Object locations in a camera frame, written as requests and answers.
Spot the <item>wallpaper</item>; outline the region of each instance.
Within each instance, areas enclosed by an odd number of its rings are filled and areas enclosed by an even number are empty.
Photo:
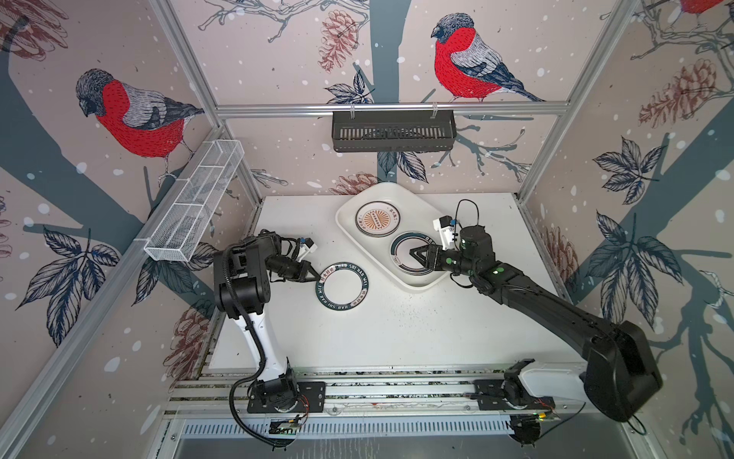
[[[0,422],[209,132],[152,14],[0,0]]]
[[[671,458],[734,458],[733,8],[643,1],[529,201],[574,302],[647,332]]]
[[[323,104],[566,100],[615,1],[173,4],[218,104]]]
[[[556,117],[458,117],[451,151],[338,153],[331,118],[232,119],[265,195],[355,195],[380,181],[415,193],[516,192]]]
[[[189,263],[142,265],[20,458],[144,456],[175,382],[202,364],[214,252],[239,239],[251,214],[235,180]]]

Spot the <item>white tray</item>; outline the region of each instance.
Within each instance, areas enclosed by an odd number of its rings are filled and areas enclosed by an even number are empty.
[[[371,237],[357,227],[355,215],[360,207],[372,201],[389,202],[400,212],[400,224],[390,235]],[[406,231],[418,231],[439,242],[433,220],[443,215],[426,201],[392,182],[383,182],[364,190],[348,200],[336,211],[336,225],[401,289],[409,293],[423,293],[448,276],[448,272],[435,271],[426,275],[411,275],[393,263],[390,244]]]

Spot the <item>gray floor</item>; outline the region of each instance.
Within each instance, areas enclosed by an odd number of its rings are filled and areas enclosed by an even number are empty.
[[[538,441],[520,447],[506,435],[298,440],[272,452],[252,439],[186,440],[176,459],[573,459],[634,458],[622,426],[600,414],[581,414]]]

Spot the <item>white tabletop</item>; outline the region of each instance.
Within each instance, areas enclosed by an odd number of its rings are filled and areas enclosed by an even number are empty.
[[[476,202],[480,224],[493,238],[497,259],[555,292],[511,194],[420,197],[447,215],[454,215],[459,199]],[[362,267],[369,278],[367,297],[348,311],[323,306],[316,299],[314,283],[271,285],[272,297],[265,307],[292,366],[324,371],[360,367],[451,369],[511,364],[522,358],[559,363],[582,360],[560,338],[524,314],[475,289],[461,289],[448,278],[423,294],[403,292],[337,227],[334,215],[350,198],[270,196],[265,200],[256,233],[265,228],[281,236],[310,237],[319,249],[307,259],[317,272],[349,261]],[[470,203],[463,203],[459,220],[471,224],[475,213]],[[466,278],[459,281],[468,282]],[[253,367],[244,336],[232,320],[226,320],[209,368]]]

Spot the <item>white wire mesh basket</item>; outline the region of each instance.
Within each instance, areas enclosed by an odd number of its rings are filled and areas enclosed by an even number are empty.
[[[154,260],[189,261],[244,151],[238,140],[215,140],[145,244]]]

